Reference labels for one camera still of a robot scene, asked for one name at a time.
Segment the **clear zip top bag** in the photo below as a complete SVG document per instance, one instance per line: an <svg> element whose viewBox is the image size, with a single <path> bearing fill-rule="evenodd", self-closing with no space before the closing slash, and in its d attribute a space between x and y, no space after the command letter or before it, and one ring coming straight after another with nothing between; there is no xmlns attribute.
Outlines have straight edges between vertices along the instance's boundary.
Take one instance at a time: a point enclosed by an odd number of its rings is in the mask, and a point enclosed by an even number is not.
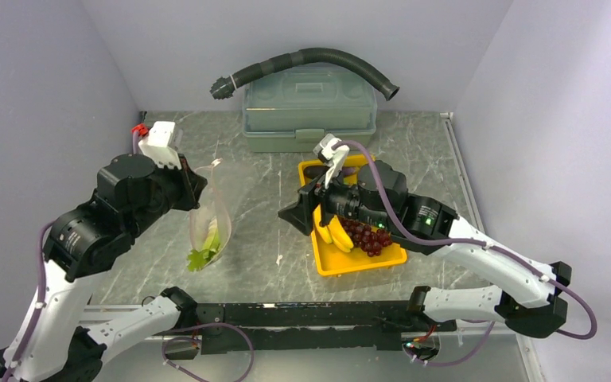
<svg viewBox="0 0 611 382"><path fill-rule="evenodd" d="M205 177L208 185L201 194L199 209L189 212L189 233L193 221L213 217L217 218L220 230L220 252L209 267L226 255L235 233L234 215L242 201L242 189L235 182L243 169L230 161L215 158L210 164L196 168L196 173Z"/></svg>

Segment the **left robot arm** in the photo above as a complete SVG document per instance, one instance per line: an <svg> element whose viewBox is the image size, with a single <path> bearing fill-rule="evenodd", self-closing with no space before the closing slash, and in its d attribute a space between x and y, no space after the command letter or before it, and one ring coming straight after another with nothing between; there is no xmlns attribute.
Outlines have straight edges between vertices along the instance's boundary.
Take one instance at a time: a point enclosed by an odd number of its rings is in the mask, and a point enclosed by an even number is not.
<svg viewBox="0 0 611 382"><path fill-rule="evenodd" d="M166 213L197 209L207 183L183 155L159 166L143 154L122 154L103 167L90 200L41 232L37 290L17 336L0 349L0 379L91 381L147 337L190 332L197 302L175 286L112 321L83 326L80 319L117 258Z"/></svg>

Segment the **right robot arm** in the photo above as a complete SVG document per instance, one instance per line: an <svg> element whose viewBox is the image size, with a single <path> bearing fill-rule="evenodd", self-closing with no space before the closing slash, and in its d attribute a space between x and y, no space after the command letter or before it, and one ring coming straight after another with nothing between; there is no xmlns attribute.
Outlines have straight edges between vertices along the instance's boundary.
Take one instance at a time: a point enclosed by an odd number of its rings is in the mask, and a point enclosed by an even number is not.
<svg viewBox="0 0 611 382"><path fill-rule="evenodd" d="M518 334L546 338L566 323L568 304L560 288L570 283L563 262L545 264L508 250L474 228L447 205L409 193L407 179L380 160L379 172L399 221L384 208L369 164L356 174L356 184L340 177L328 187L320 175L298 190L298 199L278 217L308 236L315 218L345 218L383 229L401 248L446 259L487 280L486 287L446 290L417 286L407 304L407 321L416 330L451 320L501 322Z"/></svg>

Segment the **yellow plastic tray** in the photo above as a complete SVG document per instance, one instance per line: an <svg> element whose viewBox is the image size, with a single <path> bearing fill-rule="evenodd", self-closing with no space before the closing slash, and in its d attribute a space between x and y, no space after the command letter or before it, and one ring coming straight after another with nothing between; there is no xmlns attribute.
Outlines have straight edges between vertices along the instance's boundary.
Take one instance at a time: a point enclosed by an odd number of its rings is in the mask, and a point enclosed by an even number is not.
<svg viewBox="0 0 611 382"><path fill-rule="evenodd" d="M360 168L366 163L368 163L368 161L362 154L351 154L346 158L344 166ZM305 168L319 165L323 165L323 163L317 159L298 163L300 186L312 180L303 173ZM321 276L338 276L377 268L389 268L402 265L408 259L407 251L398 244L392 244L384 248L379 256L369 257L366 252L362 251L360 248L354 248L350 252L344 252L335 244L327 244L322 240L315 228L310 233L309 237L313 247L313 256L317 265L317 271Z"/></svg>

